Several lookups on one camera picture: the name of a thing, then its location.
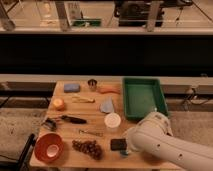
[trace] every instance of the white paper cup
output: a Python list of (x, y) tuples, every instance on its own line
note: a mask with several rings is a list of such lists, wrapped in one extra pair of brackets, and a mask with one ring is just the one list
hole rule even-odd
[(121, 117), (117, 113), (110, 113), (105, 116), (104, 123), (107, 131), (116, 132), (121, 124)]

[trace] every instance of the orange bowl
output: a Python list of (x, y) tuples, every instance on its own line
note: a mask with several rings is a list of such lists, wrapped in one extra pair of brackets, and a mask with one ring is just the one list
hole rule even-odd
[(36, 142), (35, 157), (45, 163), (53, 162), (61, 155), (63, 145), (63, 141), (58, 134), (46, 134)]

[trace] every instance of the sponge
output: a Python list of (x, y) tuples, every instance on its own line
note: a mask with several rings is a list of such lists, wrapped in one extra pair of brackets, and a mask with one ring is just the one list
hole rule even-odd
[(80, 85), (78, 83), (64, 84), (65, 93), (79, 92), (79, 91), (80, 91)]

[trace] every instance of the wooden table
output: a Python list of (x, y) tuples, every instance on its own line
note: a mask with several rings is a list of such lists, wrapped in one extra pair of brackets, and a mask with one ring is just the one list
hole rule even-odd
[[(72, 103), (73, 93), (64, 93), (63, 87), (65, 83), (79, 83), (81, 91), (79, 95), (95, 98), (95, 103)], [(98, 85), (113, 85), (121, 88), (120, 82), (98, 82)], [(99, 110), (101, 102), (108, 97), (113, 99), (115, 112), (121, 116), (121, 125), (117, 132), (107, 132), (104, 125), (104, 117), (106, 114)], [(56, 111), (52, 105), (55, 98), (63, 98), (66, 103), (65, 111)], [(47, 116), (50, 118), (60, 116), (62, 114), (70, 114), (74, 117), (86, 119), (88, 124), (72, 124), (62, 122), (58, 125), (56, 131), (64, 141), (64, 150), (62, 155), (51, 164), (45, 164), (35, 158), (32, 154), (30, 165), (37, 167), (82, 167), (82, 168), (125, 168), (125, 169), (179, 169), (178, 166), (157, 159), (146, 152), (131, 153), (128, 157), (121, 157), (119, 152), (110, 150), (110, 140), (112, 138), (122, 138), (124, 131), (135, 125), (135, 123), (127, 121), (123, 113), (123, 99), (121, 94), (107, 93), (100, 94), (91, 92), (87, 82), (83, 81), (59, 81), (56, 84), (53, 97), (51, 99)], [(90, 131), (103, 132), (103, 137), (97, 137), (89, 134), (79, 134), (78, 128)], [(40, 128), (39, 137), (49, 133), (45, 128)], [(103, 158), (100, 161), (92, 159), (89, 155), (75, 151), (72, 147), (73, 140), (97, 140), (98, 144), (103, 148)]]

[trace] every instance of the bunch of grapes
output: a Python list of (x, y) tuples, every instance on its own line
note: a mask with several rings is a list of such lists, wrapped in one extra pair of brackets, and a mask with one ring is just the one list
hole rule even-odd
[(80, 152), (90, 155), (95, 160), (100, 160), (102, 158), (102, 149), (101, 146), (94, 141), (72, 141), (72, 147)]

